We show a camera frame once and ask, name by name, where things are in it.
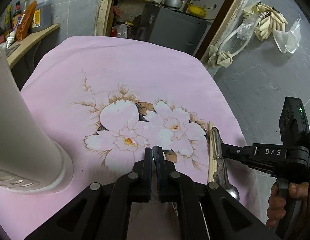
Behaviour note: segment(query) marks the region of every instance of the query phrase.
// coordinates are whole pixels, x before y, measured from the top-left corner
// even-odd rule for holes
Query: plastic bag
[[[22,15],[22,20],[18,25],[16,38],[18,41],[22,41],[26,38],[29,27],[33,21],[33,15],[36,9],[37,1],[33,1],[28,5],[25,13]]]
[[[116,25],[112,28],[112,32],[113,32],[113,36],[115,36],[115,29],[117,29],[117,32],[116,32],[116,37],[117,38],[124,38],[124,39],[127,39],[127,25],[126,24],[120,24],[120,25]]]
[[[297,19],[288,32],[273,31],[273,38],[281,52],[293,54],[299,47],[301,40],[300,21],[301,18]]]
[[[242,24],[236,29],[236,37],[241,40],[250,39],[253,35],[253,25],[258,15],[254,15],[250,18],[244,18]]]

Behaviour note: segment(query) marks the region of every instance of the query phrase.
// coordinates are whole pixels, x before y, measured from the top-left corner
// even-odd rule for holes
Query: wooden door frame
[[[234,15],[236,8],[238,7],[240,0],[225,0],[221,9],[215,17],[212,26],[208,30],[201,45],[199,46],[195,58],[201,60],[202,63],[206,63],[208,60],[208,49],[210,45],[216,44],[223,31],[229,24],[232,16]]]

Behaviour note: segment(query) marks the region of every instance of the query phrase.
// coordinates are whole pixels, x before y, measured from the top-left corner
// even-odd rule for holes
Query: black handle
[[[284,207],[286,214],[275,225],[273,230],[282,240],[288,240],[292,234],[298,215],[300,214],[302,200],[293,199],[289,195],[289,181],[287,179],[276,179],[276,185],[278,187],[278,195],[286,199],[286,205]]]

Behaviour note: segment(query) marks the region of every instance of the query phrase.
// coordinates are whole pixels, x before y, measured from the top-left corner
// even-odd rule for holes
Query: metal pot
[[[182,8],[183,1],[182,0],[165,0],[164,4],[165,6],[168,6],[168,7],[180,9]]]

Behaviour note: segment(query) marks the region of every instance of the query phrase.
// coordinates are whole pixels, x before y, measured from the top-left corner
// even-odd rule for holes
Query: white flower
[[[207,165],[205,131],[197,123],[189,122],[190,113],[182,108],[172,110],[163,101],[154,105],[154,110],[156,112],[146,111],[144,118],[148,122],[137,124],[138,128],[143,129],[143,135],[148,138],[151,145],[161,146],[163,150],[173,150],[177,153],[178,159],[180,154],[180,157],[192,157],[197,162],[200,151],[203,156],[206,156],[204,162]]]
[[[109,171],[117,175],[130,172],[134,163],[144,158],[145,148],[150,145],[134,127],[139,122],[135,103],[118,100],[105,107],[99,119],[108,131],[87,136],[84,140],[86,147],[104,152],[105,166]]]

